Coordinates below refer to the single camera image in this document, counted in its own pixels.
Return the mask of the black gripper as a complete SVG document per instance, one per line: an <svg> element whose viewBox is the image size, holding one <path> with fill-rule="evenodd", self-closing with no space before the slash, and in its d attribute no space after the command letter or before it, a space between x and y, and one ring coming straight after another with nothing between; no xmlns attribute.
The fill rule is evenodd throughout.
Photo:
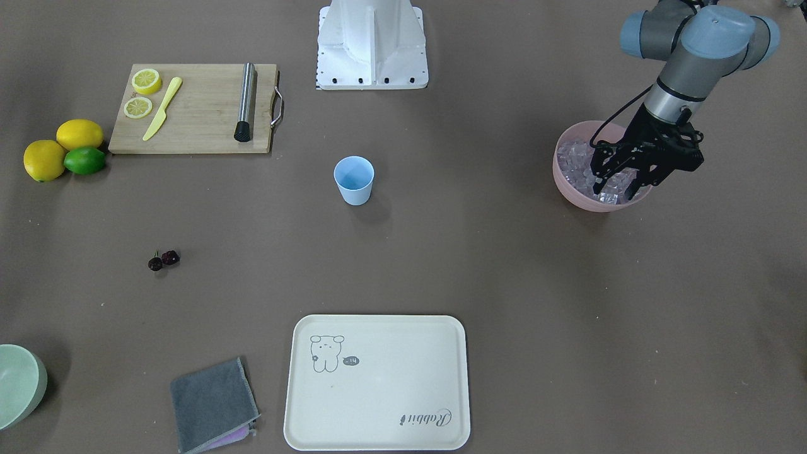
<svg viewBox="0 0 807 454"><path fill-rule="evenodd" d="M634 170L634 178L624 190L628 202L645 187L658 186L664 180L662 169L694 172L704 162L700 150L703 138L689 121L671 124L641 105L622 142L594 143L590 164L595 178L593 193L599 195L609 179L628 168Z"/></svg>

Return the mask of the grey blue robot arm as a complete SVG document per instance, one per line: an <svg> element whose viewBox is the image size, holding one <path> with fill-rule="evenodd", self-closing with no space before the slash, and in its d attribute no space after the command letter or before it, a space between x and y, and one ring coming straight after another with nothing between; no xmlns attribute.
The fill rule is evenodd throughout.
<svg viewBox="0 0 807 454"><path fill-rule="evenodd" d="M659 1L625 20L620 46L629 55L663 61L655 82L644 90L622 138L589 141L593 147L593 192L617 173L635 170L624 195L658 186L675 170L694 172L704 162L703 135L691 124L721 78L772 57L781 30L772 19L749 15L715 1Z"/></svg>

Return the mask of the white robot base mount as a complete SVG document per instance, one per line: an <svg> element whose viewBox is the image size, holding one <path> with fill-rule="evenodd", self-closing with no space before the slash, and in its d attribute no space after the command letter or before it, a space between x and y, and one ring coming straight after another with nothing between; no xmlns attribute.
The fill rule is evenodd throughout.
<svg viewBox="0 0 807 454"><path fill-rule="evenodd" d="M332 1L319 10L319 90L417 90L429 84L421 8L409 1Z"/></svg>

